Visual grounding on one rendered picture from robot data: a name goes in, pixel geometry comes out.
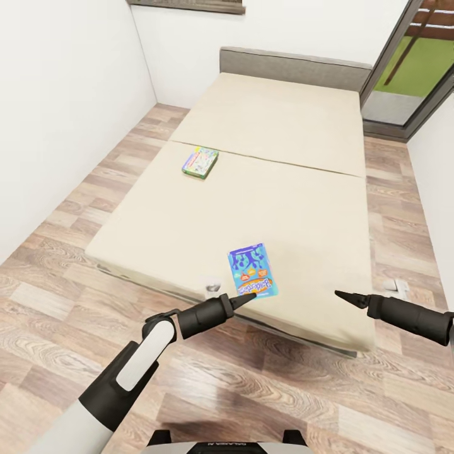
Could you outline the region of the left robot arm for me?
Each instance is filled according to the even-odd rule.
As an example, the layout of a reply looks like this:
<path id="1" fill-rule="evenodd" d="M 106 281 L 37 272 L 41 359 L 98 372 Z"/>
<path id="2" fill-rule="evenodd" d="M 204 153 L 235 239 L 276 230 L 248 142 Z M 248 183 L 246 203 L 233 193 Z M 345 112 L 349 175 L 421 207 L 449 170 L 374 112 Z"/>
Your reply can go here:
<path id="1" fill-rule="evenodd" d="M 176 337 L 177 314 L 183 340 L 226 323 L 256 293 L 218 294 L 222 278 L 208 276 L 205 302 L 145 319 L 142 342 L 130 341 L 72 406 L 25 454 L 101 454 L 119 424 L 160 366 L 157 359 Z"/>

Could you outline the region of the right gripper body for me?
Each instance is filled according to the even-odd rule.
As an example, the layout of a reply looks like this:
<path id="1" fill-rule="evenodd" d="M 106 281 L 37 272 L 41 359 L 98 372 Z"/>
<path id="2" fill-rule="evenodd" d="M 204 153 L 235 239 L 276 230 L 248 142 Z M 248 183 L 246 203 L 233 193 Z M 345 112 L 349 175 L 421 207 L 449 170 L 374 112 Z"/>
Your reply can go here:
<path id="1" fill-rule="evenodd" d="M 423 306 L 395 297 L 371 294 L 367 316 L 383 320 L 386 323 L 418 335 L 417 324 L 423 308 Z"/>

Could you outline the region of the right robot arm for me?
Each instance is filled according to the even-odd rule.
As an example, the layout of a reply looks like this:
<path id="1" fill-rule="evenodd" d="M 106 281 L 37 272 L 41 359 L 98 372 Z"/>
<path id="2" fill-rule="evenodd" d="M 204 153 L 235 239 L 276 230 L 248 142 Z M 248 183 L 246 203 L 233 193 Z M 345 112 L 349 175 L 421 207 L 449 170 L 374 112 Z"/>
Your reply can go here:
<path id="1" fill-rule="evenodd" d="M 450 342 L 454 360 L 454 312 L 440 313 L 406 301 L 405 292 L 409 291 L 409 287 L 401 279 L 382 281 L 382 286 L 398 293 L 387 291 L 383 296 L 363 296 L 335 290 L 334 294 L 362 310 L 368 306 L 368 317 L 383 320 L 441 346 L 447 347 Z"/>

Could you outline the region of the board game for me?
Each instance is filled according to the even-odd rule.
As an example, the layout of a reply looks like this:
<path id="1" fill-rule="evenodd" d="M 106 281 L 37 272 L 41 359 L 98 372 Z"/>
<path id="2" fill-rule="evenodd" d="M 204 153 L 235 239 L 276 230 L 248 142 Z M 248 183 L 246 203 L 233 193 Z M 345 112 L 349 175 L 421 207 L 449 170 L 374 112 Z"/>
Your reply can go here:
<path id="1" fill-rule="evenodd" d="M 182 172 L 204 179 L 219 156 L 219 151 L 197 147 L 182 167 Z"/>
<path id="2" fill-rule="evenodd" d="M 228 252 L 238 296 L 256 293 L 255 300 L 278 295 L 264 243 Z"/>

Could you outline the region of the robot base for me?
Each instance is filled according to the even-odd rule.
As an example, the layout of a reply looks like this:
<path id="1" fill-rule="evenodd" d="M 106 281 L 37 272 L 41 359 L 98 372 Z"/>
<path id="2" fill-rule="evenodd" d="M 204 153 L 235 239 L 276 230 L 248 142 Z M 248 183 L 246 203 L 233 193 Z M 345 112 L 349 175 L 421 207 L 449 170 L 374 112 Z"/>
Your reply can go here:
<path id="1" fill-rule="evenodd" d="M 154 430 L 141 454 L 314 454 L 299 429 L 285 429 L 282 443 L 211 441 L 171 443 L 169 430 Z"/>

